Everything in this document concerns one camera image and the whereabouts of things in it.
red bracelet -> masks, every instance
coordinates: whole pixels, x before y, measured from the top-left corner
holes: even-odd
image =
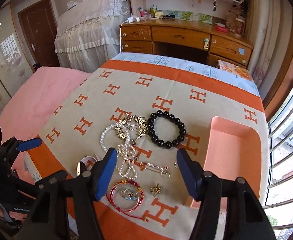
[[[113,197],[114,197],[114,192],[115,192],[115,190],[117,189],[117,187],[119,187],[119,186],[121,186],[121,185],[123,185],[123,184],[130,184],[130,185],[136,187],[136,189],[137,189],[137,191],[138,191],[138,200],[137,200],[136,205],[135,205],[133,208],[128,209],[128,210],[124,210],[124,209],[118,207],[118,206],[114,203],[114,201],[113,201]],[[141,220],[146,221],[146,222],[149,221],[149,220],[146,219],[146,218],[135,217],[135,216],[131,216],[131,215],[127,214],[128,212],[132,212],[132,211],[136,210],[136,209],[141,205],[141,203],[142,203],[142,201],[143,201],[143,198],[144,198],[144,193],[143,193],[142,188],[141,188],[141,187],[140,187],[135,181],[133,181],[133,180],[120,180],[120,181],[116,182],[115,185],[113,186],[113,188],[112,188],[111,191],[110,191],[110,196],[108,196],[108,195],[106,194],[106,197],[107,197],[108,201],[110,202],[110,204],[111,204],[111,205],[112,205],[117,211],[122,212],[122,213],[124,213],[124,214],[126,214],[127,216],[132,217],[132,218],[138,218],[138,219],[141,219]]]

white cable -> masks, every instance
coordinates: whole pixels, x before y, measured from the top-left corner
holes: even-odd
[[[127,23],[127,22],[128,22],[128,20],[126,20],[125,22],[122,22],[121,26],[120,26],[120,53],[122,52],[122,37],[121,37],[122,24]]]

pearl necklace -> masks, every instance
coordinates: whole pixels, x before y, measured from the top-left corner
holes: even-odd
[[[108,149],[106,148],[106,146],[104,144],[104,136],[107,134],[107,132],[110,129],[113,129],[115,127],[122,128],[122,130],[124,131],[124,133],[126,135],[126,140],[125,140],[124,144],[119,144],[118,145],[117,157],[118,158],[122,157],[123,161],[122,161],[120,167],[116,166],[116,169],[119,171],[119,175],[122,178],[135,180],[137,178],[137,174],[136,174],[136,171],[135,171],[133,165],[134,165],[134,161],[137,160],[137,156],[136,156],[137,155],[137,150],[134,149],[134,147],[129,144],[129,142],[130,142],[130,134],[128,132],[128,129],[120,122],[117,122],[117,123],[109,125],[107,128],[105,128],[105,130],[101,134],[100,144],[102,146],[103,151],[107,152]],[[126,172],[123,171],[125,163],[128,164],[128,169],[126,170]]]

tree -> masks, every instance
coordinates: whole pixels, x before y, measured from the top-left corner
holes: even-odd
[[[267,218],[269,219],[271,226],[275,227],[278,224],[278,220],[275,217],[268,215]]]

hanging keychain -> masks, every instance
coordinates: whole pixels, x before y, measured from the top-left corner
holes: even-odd
[[[216,0],[214,0],[214,3],[213,3],[213,11],[214,12],[216,11]]]

